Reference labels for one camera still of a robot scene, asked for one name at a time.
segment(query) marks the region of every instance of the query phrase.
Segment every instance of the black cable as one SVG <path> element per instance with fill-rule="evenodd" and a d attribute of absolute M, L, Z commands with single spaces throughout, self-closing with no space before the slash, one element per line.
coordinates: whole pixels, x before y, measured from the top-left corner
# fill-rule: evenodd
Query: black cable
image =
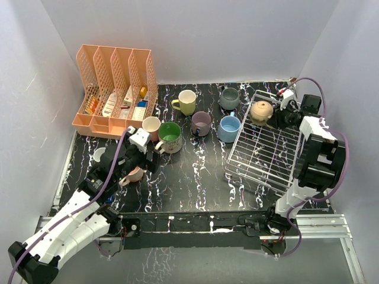
<path fill-rule="evenodd" d="M 121 249 L 119 249 L 119 251 L 116 251 L 114 254 L 112 254 L 111 257 L 114 257 L 116 254 L 118 254 L 122 250 L 123 250 L 123 248 L 121 247 Z"/>
<path fill-rule="evenodd" d="M 275 253 L 268 246 L 266 246 L 265 244 L 261 244 L 261 246 L 265 247 L 266 249 L 268 249 L 272 253 L 273 256 L 275 255 Z"/>
<path fill-rule="evenodd" d="M 251 213 L 247 213 L 247 214 L 239 215 L 239 216 L 237 217 L 237 224 L 244 226 L 245 223 L 242 224 L 242 223 L 240 222 L 240 219 L 239 219 L 239 218 L 241 218 L 241 217 L 243 217 L 243 216 L 247 216 L 247 215 L 251 216 L 252 214 L 251 214 Z"/>

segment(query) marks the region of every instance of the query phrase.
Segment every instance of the metal wire grid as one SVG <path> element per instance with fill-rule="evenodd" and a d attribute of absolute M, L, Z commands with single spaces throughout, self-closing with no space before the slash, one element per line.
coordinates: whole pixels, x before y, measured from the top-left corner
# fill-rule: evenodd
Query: metal wire grid
<path fill-rule="evenodd" d="M 285 193 L 293 182 L 301 134 L 295 127 L 276 130 L 253 125 L 250 108 L 258 101 L 280 104 L 273 94 L 255 91 L 227 159 L 226 174 L 232 178 L 241 176 L 276 192 Z"/>

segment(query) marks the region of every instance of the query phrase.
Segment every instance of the dish rack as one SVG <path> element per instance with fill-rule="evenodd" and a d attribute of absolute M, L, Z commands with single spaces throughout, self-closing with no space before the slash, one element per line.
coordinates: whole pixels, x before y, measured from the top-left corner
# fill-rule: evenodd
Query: dish rack
<path fill-rule="evenodd" d="M 151 50 L 85 44 L 79 49 L 76 59 L 85 91 L 83 103 L 72 123 L 79 134 L 118 139 L 127 127 L 142 127 L 142 120 L 132 118 L 143 86 L 149 94 L 143 118 L 152 116 L 158 99 L 158 86 Z M 129 88 L 133 102 L 128 116 L 119 118 Z M 110 117 L 104 117 L 102 110 L 114 92 L 114 109 Z M 98 100 L 98 105 L 91 115 L 86 113 L 86 107 L 92 97 Z"/>
<path fill-rule="evenodd" d="M 267 101 L 273 106 L 280 104 L 276 95 L 255 91 L 227 159 L 226 175 L 285 193 L 293 183 L 302 135 L 296 127 L 277 130 L 253 125 L 250 108 L 258 101 Z"/>

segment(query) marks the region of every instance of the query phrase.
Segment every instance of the gray mug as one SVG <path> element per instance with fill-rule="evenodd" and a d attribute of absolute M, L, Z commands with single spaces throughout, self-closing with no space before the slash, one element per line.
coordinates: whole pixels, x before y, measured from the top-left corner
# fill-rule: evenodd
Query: gray mug
<path fill-rule="evenodd" d="M 231 111 L 239 105 L 239 92 L 234 88 L 224 87 L 220 97 L 220 106 L 223 109 Z"/>

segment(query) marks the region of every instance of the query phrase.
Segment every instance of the black base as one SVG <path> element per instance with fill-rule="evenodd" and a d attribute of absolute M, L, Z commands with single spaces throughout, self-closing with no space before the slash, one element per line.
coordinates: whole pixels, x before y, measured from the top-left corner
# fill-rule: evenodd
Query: black base
<path fill-rule="evenodd" d="M 243 247 L 260 250 L 267 211 L 123 213 L 124 249 Z M 295 235 L 289 230 L 287 235 Z"/>

